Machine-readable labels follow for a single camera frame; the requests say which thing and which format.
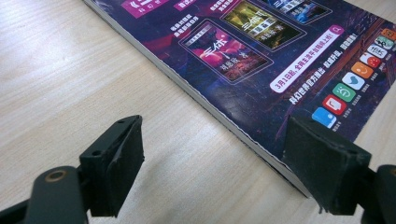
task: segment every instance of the orange app icon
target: orange app icon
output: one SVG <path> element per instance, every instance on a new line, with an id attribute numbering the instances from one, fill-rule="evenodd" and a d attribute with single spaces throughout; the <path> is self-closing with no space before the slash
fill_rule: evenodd
<path id="1" fill-rule="evenodd" d="M 392 39 L 392 40 L 396 40 L 396 33 L 391 31 L 390 29 L 384 29 L 381 32 L 381 35 L 383 35 L 386 38 Z"/>
<path id="2" fill-rule="evenodd" d="M 367 66 L 366 64 L 357 62 L 352 66 L 352 72 L 354 72 L 355 74 L 361 77 L 369 78 L 374 71 L 371 67 Z"/>

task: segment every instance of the light wood surface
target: light wood surface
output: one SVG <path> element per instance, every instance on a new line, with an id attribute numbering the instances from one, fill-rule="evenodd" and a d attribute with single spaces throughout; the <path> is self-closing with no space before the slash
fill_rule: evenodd
<path id="1" fill-rule="evenodd" d="M 396 22 L 394 0 L 349 0 Z M 356 143 L 396 163 L 396 88 Z M 117 219 L 91 223 L 360 223 L 318 213 L 80 0 L 0 1 L 0 210 L 139 114 L 146 161 Z"/>

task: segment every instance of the pink label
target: pink label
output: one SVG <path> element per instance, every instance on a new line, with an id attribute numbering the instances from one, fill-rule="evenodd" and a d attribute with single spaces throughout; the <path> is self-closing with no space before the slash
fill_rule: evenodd
<path id="1" fill-rule="evenodd" d="M 131 15 L 139 18 L 146 15 L 157 7 L 160 7 L 168 0 L 127 0 L 121 4 Z"/>
<path id="2" fill-rule="evenodd" d="M 174 7 L 177 8 L 177 10 L 181 11 L 189 5 L 192 5 L 192 3 L 194 3 L 195 1 L 196 0 L 181 0 L 180 2 L 175 4 Z"/>

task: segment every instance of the wooden table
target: wooden table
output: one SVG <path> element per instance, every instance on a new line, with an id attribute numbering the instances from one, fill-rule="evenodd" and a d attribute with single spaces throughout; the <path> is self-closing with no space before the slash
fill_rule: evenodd
<path id="1" fill-rule="evenodd" d="M 396 22 L 394 0 L 349 2 Z M 396 163 L 393 87 L 356 143 Z M 0 210 L 118 119 L 144 118 L 146 161 L 119 218 L 91 223 L 359 223 L 318 213 L 80 0 L 0 2 Z"/>

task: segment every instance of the wood grain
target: wood grain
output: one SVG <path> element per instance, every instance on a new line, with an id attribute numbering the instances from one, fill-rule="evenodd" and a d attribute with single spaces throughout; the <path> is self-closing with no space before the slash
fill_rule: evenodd
<path id="1" fill-rule="evenodd" d="M 393 0 L 348 2 L 396 22 Z M 395 94 L 356 142 L 373 169 L 396 162 Z M 0 210 L 133 114 L 146 161 L 119 217 L 91 223 L 360 223 L 320 215 L 82 1 L 0 2 Z"/>

